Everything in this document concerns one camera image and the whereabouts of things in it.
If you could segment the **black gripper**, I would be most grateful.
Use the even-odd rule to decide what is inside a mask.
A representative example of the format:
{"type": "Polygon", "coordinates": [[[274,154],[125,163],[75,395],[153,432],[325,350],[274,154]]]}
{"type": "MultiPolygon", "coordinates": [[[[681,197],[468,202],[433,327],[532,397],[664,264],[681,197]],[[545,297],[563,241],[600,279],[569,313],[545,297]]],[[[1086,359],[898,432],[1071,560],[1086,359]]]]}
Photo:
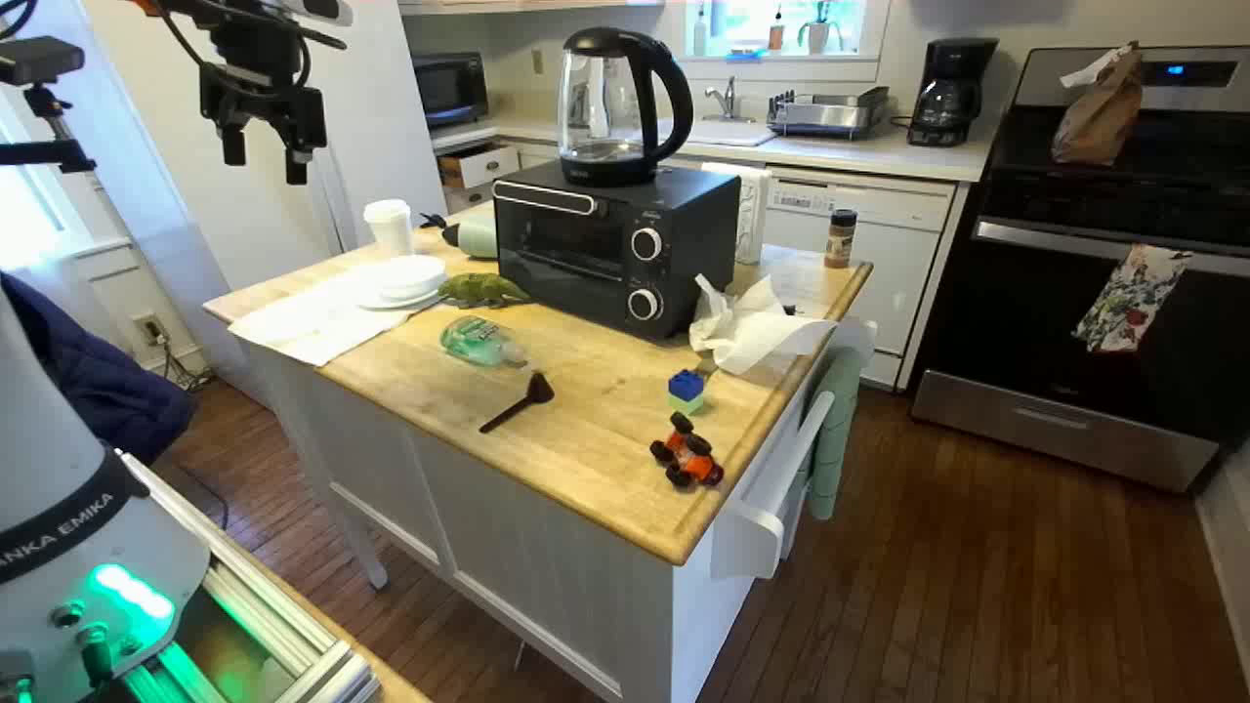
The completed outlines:
{"type": "Polygon", "coordinates": [[[325,100],[308,87],[308,63],[298,63],[289,87],[256,87],[220,63],[203,63],[199,112],[214,125],[229,167],[244,163],[244,120],[267,120],[283,146],[283,185],[308,185],[311,154],[329,146],[325,100]]]}

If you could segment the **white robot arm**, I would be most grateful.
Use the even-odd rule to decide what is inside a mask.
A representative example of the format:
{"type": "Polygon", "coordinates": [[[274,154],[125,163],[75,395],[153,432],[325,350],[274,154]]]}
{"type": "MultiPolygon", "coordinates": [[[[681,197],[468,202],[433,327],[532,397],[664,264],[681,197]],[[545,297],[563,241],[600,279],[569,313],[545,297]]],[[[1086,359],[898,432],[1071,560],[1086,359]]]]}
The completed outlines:
{"type": "Polygon", "coordinates": [[[2,703],[227,703],[174,639],[196,593],[289,675],[268,703],[375,694],[367,659],[321,630],[234,540],[134,453],[100,440],[0,288],[0,650],[2,703]]]}

